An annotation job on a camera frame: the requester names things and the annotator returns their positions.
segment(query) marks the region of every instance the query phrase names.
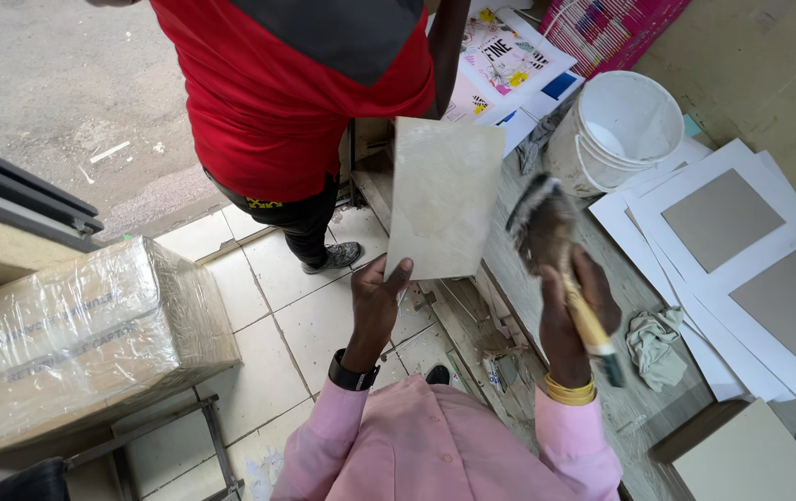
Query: black watch strap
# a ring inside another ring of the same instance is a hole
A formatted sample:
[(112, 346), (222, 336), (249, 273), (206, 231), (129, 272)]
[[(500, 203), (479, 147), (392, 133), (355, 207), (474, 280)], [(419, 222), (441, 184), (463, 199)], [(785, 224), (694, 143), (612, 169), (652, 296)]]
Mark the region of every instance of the black watch strap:
[(342, 367), (342, 357), (345, 355), (345, 348), (337, 351), (330, 362), (330, 381), (333, 381), (339, 388), (352, 392), (363, 392), (369, 390), (379, 374), (379, 366), (373, 367), (368, 373), (354, 373)]

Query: plastic wrap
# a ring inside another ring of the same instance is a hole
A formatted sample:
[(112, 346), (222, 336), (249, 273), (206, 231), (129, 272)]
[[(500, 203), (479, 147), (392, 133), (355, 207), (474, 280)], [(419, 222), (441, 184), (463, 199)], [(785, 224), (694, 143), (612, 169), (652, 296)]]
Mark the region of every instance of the plastic wrap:
[(0, 287), (0, 450), (108, 424), (239, 360), (205, 269), (144, 238)]

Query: bangle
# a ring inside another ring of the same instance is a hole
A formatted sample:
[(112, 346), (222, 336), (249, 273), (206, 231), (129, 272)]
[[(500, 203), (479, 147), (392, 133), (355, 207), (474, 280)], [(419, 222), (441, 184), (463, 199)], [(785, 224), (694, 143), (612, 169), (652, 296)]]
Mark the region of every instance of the bangle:
[(565, 405), (586, 405), (595, 400), (595, 380), (591, 379), (586, 386), (580, 388), (565, 388), (553, 381), (552, 376), (547, 374), (544, 378), (547, 383), (547, 395), (559, 404)]

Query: sneaker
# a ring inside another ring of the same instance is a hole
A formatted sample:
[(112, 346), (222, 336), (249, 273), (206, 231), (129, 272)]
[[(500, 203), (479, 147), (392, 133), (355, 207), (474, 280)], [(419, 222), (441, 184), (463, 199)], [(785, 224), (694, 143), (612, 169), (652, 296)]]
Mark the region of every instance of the sneaker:
[(357, 242), (346, 242), (345, 244), (333, 244), (326, 246), (326, 263), (320, 268), (302, 263), (302, 271), (308, 275), (314, 275), (327, 269), (345, 268), (354, 263), (364, 254), (364, 248)]
[(426, 376), (426, 382), (429, 384), (450, 384), (450, 371), (448, 371), (447, 367), (438, 364), (429, 371), (429, 375)]

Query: asphalt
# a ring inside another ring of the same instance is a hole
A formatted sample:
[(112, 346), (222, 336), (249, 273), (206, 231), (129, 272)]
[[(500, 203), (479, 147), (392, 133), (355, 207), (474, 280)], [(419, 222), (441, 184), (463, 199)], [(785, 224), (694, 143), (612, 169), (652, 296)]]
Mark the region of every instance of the asphalt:
[(214, 192), (186, 98), (148, 2), (0, 0), (0, 156), (95, 205), (103, 239)]

